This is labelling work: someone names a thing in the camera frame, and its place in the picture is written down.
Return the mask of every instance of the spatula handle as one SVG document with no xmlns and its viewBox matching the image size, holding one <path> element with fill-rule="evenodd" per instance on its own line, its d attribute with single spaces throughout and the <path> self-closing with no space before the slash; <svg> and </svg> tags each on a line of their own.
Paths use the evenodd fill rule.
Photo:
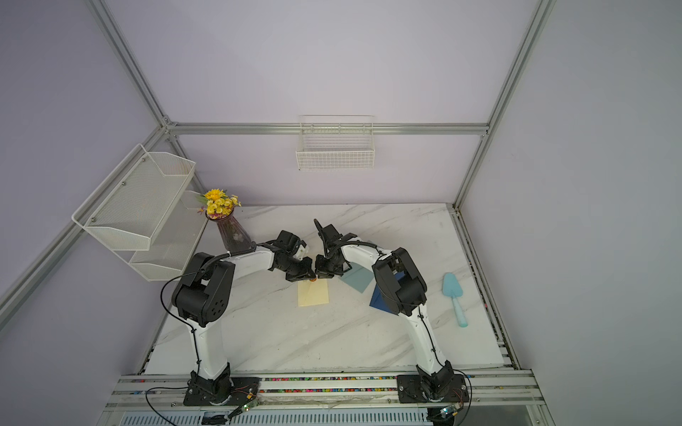
<svg viewBox="0 0 682 426">
<path fill-rule="evenodd" d="M 460 302 L 456 297 L 452 298 L 452 306 L 455 308 L 455 316 L 457 317 L 457 323 L 460 325 L 460 327 L 464 328 L 468 326 L 469 324 L 466 322 L 466 317 L 464 317 L 464 311 L 462 311 Z"/>
</svg>

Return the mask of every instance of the black cable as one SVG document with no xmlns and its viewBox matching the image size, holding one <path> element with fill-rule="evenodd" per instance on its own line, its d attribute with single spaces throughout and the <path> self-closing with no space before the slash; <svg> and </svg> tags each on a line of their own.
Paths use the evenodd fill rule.
<svg viewBox="0 0 682 426">
<path fill-rule="evenodd" d="M 343 243 L 340 243 L 339 245 L 337 245 L 333 249 L 331 249 L 329 251 L 329 256 L 331 257 L 332 254 L 336 253 L 338 250 L 341 250 L 341 247 L 343 247 L 345 245 L 366 245 L 367 247 L 371 247 L 371 248 L 375 249 L 376 252 L 379 253 L 379 255 L 381 255 L 381 256 L 388 254 L 388 253 L 382 253 L 381 250 L 379 250 L 381 247 L 379 247 L 378 245 L 376 245 L 374 243 L 368 243 L 367 241 L 345 241 Z"/>
<path fill-rule="evenodd" d="M 187 388 L 188 388 L 188 386 L 184 386 L 184 387 L 181 387 L 181 388 L 166 388 L 166 387 L 163 387 L 163 386 L 158 386 L 158 387 L 155 387 L 155 388 L 147 389 L 147 391 L 145 392 L 145 399 L 147 400 L 147 405 L 148 405 L 149 408 L 151 408 L 159 417 L 161 417 L 162 419 L 164 419 L 165 421 L 167 421 L 168 423 L 170 423 L 170 424 L 173 425 L 173 426 L 178 426 L 178 425 L 176 425 L 175 423 L 173 423 L 172 421 L 168 420 L 163 414 L 161 414 L 161 413 L 159 413 L 158 411 L 156 411 L 156 408 L 154 408 L 154 407 L 151 406 L 151 402 L 149 402 L 149 397 L 147 396 L 147 394 L 148 394 L 150 391 L 153 391 L 154 389 L 187 389 Z"/>
<path fill-rule="evenodd" d="M 161 306 L 164 307 L 164 309 L 166 310 L 166 312 L 168 312 L 168 314 L 169 314 L 170 316 L 172 316 L 173 318 L 175 318 L 176 320 L 178 320 L 178 321 L 180 321 L 180 322 L 182 322 L 182 323 L 184 323 L 184 324 L 187 324 L 187 325 L 189 326 L 190 330 L 192 330 L 192 337 L 194 338 L 194 351 L 195 351 L 195 353 L 196 353 L 196 375 L 198 376 L 198 375 L 199 375 L 199 366 L 201 365 L 201 360 L 199 359 L 199 347 L 198 347 L 197 344 L 196 344 L 196 329 L 195 329 L 194 326 L 192 326 L 189 322 L 183 320 L 183 319 L 180 318 L 179 316 L 173 315 L 173 313 L 166 307 L 166 304 L 164 303 L 164 290 L 166 289 L 166 286 L 167 286 L 167 285 L 169 285 L 171 282 L 175 281 L 175 280 L 178 279 L 178 278 L 186 277 L 187 275 L 192 275 L 192 274 L 195 274 L 195 273 L 197 273 L 197 272 L 198 272 L 198 271 L 188 272 L 188 273 L 185 273 L 185 274 L 183 274 L 183 275 L 178 275 L 178 276 L 176 276 L 176 277 L 174 277 L 174 278 L 171 278 L 170 280 L 166 281 L 166 283 L 164 284 L 164 286 L 161 287 L 161 295 L 160 295 L 160 298 L 161 298 Z"/>
<path fill-rule="evenodd" d="M 431 342 L 431 348 L 433 350 L 433 357 L 436 359 L 436 362 L 441 365 L 441 367 L 446 368 L 443 364 L 441 364 L 441 360 L 438 359 L 438 354 L 436 353 L 436 345 L 433 344 L 433 339 L 431 338 L 431 332 L 428 330 L 428 327 L 426 326 L 426 322 L 424 321 L 424 316 L 421 314 L 421 308 L 418 308 L 419 310 L 419 319 L 421 320 L 421 323 L 424 324 L 424 328 L 426 329 L 426 332 L 428 334 L 428 339 Z M 471 379 L 469 378 L 468 374 L 465 374 L 463 371 L 460 371 L 458 369 L 454 369 L 452 367 L 448 367 L 451 371 L 453 372 L 458 372 L 462 376 L 464 376 L 468 381 L 469 381 L 469 405 L 466 407 L 466 412 L 464 413 L 464 417 L 462 417 L 462 421 L 457 423 L 458 425 L 461 425 L 464 420 L 466 419 L 467 414 L 469 413 L 469 410 L 471 409 L 471 400 L 472 400 L 472 395 L 473 395 L 473 387 L 471 386 Z"/>
<path fill-rule="evenodd" d="M 395 300 L 395 299 L 392 299 L 392 298 L 388 297 L 388 294 L 384 293 L 383 290 L 381 290 L 381 287 L 379 287 L 379 292 L 380 292 L 386 299 L 388 299 L 388 300 L 390 300 L 390 301 L 393 301 L 393 302 L 395 302 L 395 303 L 399 303 L 399 304 L 401 304 L 401 305 L 406 305 L 406 306 L 411 306 L 411 307 L 419 307 L 419 305 L 421 305 L 421 303 L 420 303 L 419 305 L 415 305 L 414 303 L 399 302 L 399 301 L 397 301 L 397 300 Z"/>
</svg>

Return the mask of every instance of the light blue spatula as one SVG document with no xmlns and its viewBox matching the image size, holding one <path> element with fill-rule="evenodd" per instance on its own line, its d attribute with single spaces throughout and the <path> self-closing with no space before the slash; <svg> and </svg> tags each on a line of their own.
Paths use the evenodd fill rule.
<svg viewBox="0 0 682 426">
<path fill-rule="evenodd" d="M 457 281 L 457 277 L 450 272 L 446 273 L 443 278 L 443 294 L 452 298 L 452 306 L 455 308 L 455 316 L 457 317 L 457 323 L 459 323 L 460 327 L 464 328 L 468 326 L 469 324 L 464 317 L 464 311 L 462 311 L 460 302 L 457 300 L 458 297 L 464 295 L 464 291 L 462 290 L 462 286 L 460 286 L 460 282 Z"/>
</svg>

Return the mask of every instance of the vent grille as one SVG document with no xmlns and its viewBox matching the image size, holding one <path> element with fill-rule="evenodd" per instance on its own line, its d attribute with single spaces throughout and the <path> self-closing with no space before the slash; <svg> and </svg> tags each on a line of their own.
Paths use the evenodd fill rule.
<svg viewBox="0 0 682 426">
<path fill-rule="evenodd" d="M 227 415 L 229 411 L 162 412 L 177 425 L 200 425 L 204 415 Z M 360 426 L 409 426 L 431 425 L 426 420 L 425 408 L 335 408 L 333 410 L 252 410 L 232 419 L 231 425 L 360 425 Z M 121 421 L 128 425 L 167 425 L 154 412 L 126 413 Z"/>
</svg>

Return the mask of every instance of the marble table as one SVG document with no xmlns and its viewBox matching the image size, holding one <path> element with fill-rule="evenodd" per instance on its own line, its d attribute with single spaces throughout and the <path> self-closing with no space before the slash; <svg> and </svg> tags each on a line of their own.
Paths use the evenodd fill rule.
<svg viewBox="0 0 682 426">
<path fill-rule="evenodd" d="M 445 204 L 359 204 L 244 207 L 234 213 L 256 242 L 287 230 L 322 253 L 313 218 L 386 249 L 403 247 L 428 291 L 427 307 L 438 343 L 455 368 L 500 367 L 503 358 Z M 209 222 L 198 252 L 224 253 Z M 460 304 L 469 321 L 460 328 L 443 275 L 452 272 L 464 290 Z M 233 372 L 414 371 L 415 353 L 399 317 L 369 306 L 374 281 L 360 293 L 337 277 L 329 280 L 329 304 L 297 306 L 297 283 L 281 271 L 260 271 L 233 283 L 221 317 L 225 356 Z M 187 374 L 196 367 L 186 326 L 167 317 L 146 374 Z"/>
</svg>

